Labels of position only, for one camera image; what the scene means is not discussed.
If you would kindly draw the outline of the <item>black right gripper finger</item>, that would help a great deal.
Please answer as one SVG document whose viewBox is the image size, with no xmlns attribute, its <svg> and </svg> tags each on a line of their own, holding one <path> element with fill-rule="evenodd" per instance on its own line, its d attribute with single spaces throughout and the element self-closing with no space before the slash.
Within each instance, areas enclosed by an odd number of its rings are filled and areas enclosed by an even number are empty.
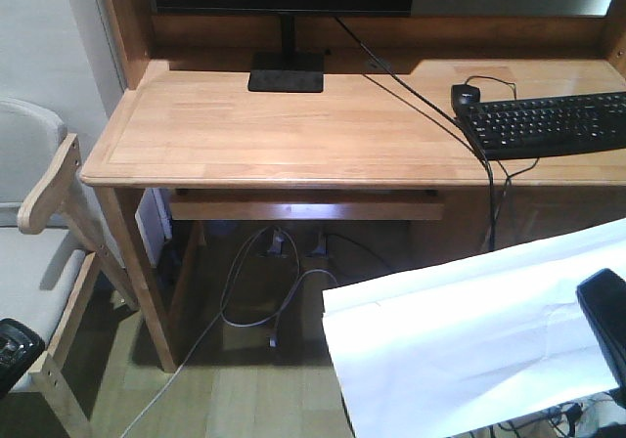
<svg viewBox="0 0 626 438">
<path fill-rule="evenodd" d="M 602 269 L 576 288 L 579 305 L 619 387 L 625 386 L 625 281 Z"/>
</svg>

